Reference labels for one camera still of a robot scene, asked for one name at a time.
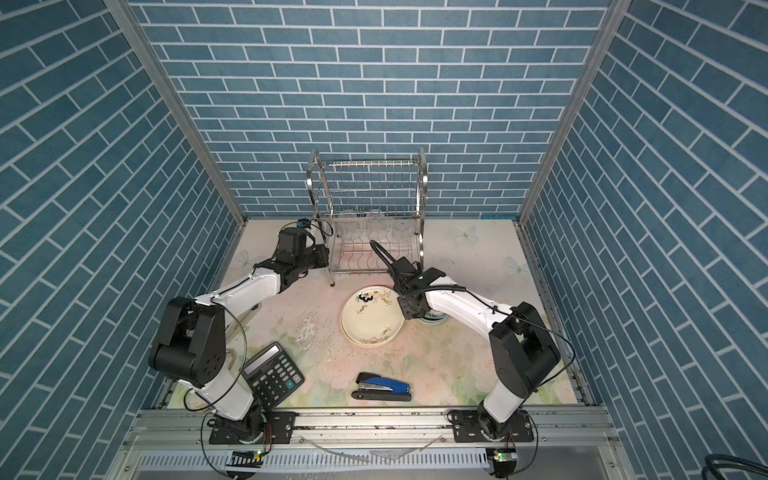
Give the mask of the green leaf pattern bowl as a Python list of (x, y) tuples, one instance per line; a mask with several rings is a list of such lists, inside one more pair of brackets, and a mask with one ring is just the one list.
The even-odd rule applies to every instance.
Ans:
[(429, 311), (425, 315), (420, 316), (418, 320), (427, 325), (438, 325), (445, 321), (447, 315), (443, 312)]

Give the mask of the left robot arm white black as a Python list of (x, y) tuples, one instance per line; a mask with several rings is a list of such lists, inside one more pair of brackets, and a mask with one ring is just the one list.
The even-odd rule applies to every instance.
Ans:
[(278, 232), (271, 257), (250, 273), (194, 298), (177, 296), (165, 306), (148, 355), (149, 366), (195, 392), (219, 417), (241, 421), (255, 408), (240, 374), (225, 365), (227, 330), (263, 301), (279, 295), (315, 269), (326, 268), (329, 250), (312, 234), (316, 223), (299, 219)]

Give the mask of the white plate with painted design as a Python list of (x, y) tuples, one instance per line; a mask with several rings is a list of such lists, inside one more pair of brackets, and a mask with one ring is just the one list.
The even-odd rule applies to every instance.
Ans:
[(398, 298), (394, 290), (385, 286), (358, 290), (341, 311), (342, 332), (360, 347), (377, 348), (390, 343), (405, 324)]

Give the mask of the steel two-tier dish rack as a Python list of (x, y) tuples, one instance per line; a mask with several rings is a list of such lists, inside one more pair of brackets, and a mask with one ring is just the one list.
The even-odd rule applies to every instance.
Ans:
[(339, 276), (383, 274), (401, 257), (424, 263), (428, 165), (409, 158), (326, 159), (309, 155), (305, 185), (324, 229), (331, 284)]

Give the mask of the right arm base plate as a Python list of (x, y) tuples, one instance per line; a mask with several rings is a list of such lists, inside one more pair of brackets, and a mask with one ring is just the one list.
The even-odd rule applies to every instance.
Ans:
[(494, 419), (480, 405), (474, 409), (449, 410), (446, 418), (453, 429), (457, 443), (479, 442), (532, 442), (535, 440), (533, 423), (525, 410), (515, 411), (506, 421)]

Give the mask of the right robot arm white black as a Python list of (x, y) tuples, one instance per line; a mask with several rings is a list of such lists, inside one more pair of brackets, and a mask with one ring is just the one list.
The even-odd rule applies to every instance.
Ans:
[(436, 268), (423, 270), (400, 258), (389, 263), (387, 273), (406, 319), (441, 312), (487, 338), (497, 381), (479, 405), (478, 420), (489, 436), (500, 437), (502, 427), (560, 363), (555, 333), (533, 305), (495, 302)]

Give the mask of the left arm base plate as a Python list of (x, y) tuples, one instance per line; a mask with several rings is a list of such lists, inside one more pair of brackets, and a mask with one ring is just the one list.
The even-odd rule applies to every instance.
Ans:
[(212, 445), (288, 444), (291, 440), (296, 414), (293, 412), (264, 412), (261, 409), (246, 414), (242, 420), (229, 420), (214, 415), (206, 421), (211, 429)]

